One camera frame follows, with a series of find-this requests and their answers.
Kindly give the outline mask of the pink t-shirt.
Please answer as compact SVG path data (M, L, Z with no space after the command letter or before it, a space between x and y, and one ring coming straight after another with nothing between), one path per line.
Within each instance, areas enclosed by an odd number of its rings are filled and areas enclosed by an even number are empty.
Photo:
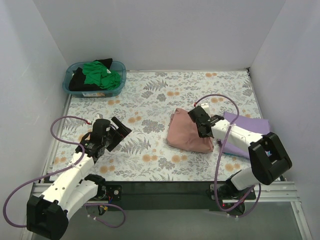
M176 108L170 117L166 141L169 146L188 152L207 154L214 150L211 138L199 137L196 124L182 108Z

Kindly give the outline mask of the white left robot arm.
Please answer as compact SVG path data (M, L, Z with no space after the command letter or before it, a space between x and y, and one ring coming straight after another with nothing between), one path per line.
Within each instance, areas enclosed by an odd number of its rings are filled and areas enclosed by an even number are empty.
M26 228L50 240L59 240L71 217L91 199L114 198L106 180L89 170L105 151L111 152L131 133L116 117L98 118L75 149L67 170L39 196L31 196L26 206Z

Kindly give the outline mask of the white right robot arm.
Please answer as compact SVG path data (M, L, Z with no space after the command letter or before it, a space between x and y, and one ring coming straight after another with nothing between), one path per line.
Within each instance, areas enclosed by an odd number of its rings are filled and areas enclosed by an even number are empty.
M273 132L261 134L231 125L222 116L209 116L197 106L188 112L201 138L226 140L249 154L250 167L229 177L217 189L219 197L237 199L252 186L270 185L292 167L292 161L280 138Z

